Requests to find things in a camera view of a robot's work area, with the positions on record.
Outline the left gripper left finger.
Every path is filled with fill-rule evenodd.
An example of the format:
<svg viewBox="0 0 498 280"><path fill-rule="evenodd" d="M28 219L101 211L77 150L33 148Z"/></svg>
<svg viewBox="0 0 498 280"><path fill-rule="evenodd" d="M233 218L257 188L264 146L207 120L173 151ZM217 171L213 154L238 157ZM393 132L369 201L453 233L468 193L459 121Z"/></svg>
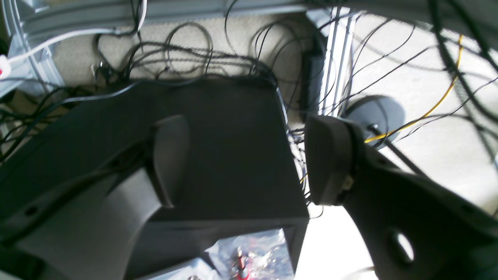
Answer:
<svg viewBox="0 0 498 280"><path fill-rule="evenodd" d="M1 228L1 244L35 257L68 280L122 280L137 239L181 195L190 149L183 115L105 165L26 203Z"/></svg>

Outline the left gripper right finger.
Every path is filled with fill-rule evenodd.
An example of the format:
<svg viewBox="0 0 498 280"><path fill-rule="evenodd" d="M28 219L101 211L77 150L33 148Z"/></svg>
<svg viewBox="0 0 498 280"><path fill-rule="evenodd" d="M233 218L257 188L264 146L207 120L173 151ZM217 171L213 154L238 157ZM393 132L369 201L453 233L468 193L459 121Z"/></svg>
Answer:
<svg viewBox="0 0 498 280"><path fill-rule="evenodd" d="M431 179L407 173L363 141L358 125L308 117L311 199L343 206L380 280L496 280L497 221Z"/></svg>

